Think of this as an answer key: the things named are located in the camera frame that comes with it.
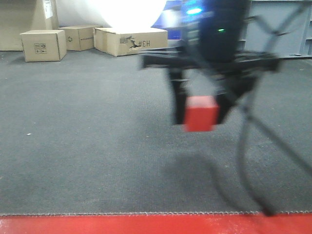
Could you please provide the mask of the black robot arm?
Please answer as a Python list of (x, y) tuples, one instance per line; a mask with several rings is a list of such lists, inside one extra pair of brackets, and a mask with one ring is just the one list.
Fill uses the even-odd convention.
[(175, 124), (186, 123), (187, 101), (191, 99), (185, 70), (200, 69), (218, 86), (212, 97), (219, 107), (218, 124), (254, 89), (259, 72), (277, 70), (280, 59), (275, 54), (238, 48), (249, 6), (248, 0), (185, 0), (180, 5), (181, 39), (177, 44), (142, 53), (143, 68), (168, 70)]

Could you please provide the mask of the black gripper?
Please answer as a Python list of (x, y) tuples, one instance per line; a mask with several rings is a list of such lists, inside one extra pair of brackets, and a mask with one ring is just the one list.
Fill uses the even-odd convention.
[(250, 92), (262, 72), (276, 72), (280, 58), (272, 53), (257, 51), (235, 51), (231, 58), (204, 58), (198, 51), (186, 46), (148, 49), (142, 52), (142, 68), (168, 68), (174, 97), (174, 124), (184, 124), (186, 101), (189, 95), (189, 79), (183, 70), (200, 69), (212, 82), (218, 84), (220, 92), (215, 95), (219, 106), (217, 124), (222, 124), (239, 97)]

